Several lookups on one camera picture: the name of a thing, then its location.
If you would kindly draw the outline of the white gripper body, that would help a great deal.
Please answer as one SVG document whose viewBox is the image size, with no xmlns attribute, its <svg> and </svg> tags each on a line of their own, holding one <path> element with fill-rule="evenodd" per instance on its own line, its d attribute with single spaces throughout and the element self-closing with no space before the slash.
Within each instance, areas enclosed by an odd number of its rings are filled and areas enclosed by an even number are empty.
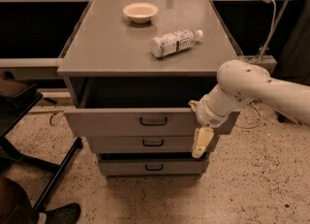
<svg viewBox="0 0 310 224">
<path fill-rule="evenodd" d="M 228 120 L 232 111 L 245 104 L 245 98 L 231 95 L 217 84 L 208 94 L 194 102 L 194 113 L 201 126 L 219 128 Z"/>
</svg>

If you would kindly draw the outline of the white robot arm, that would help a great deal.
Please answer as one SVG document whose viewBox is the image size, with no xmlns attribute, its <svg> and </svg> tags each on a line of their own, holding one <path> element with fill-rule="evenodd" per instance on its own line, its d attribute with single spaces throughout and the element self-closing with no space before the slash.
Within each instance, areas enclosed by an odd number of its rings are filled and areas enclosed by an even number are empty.
<svg viewBox="0 0 310 224">
<path fill-rule="evenodd" d="M 227 61 L 217 72 L 217 84 L 199 101 L 189 105 L 201 125 L 195 130 L 192 156 L 201 158 L 231 112 L 257 100 L 293 122 L 310 126 L 310 87 L 277 80 L 267 69 L 240 60 Z"/>
</svg>

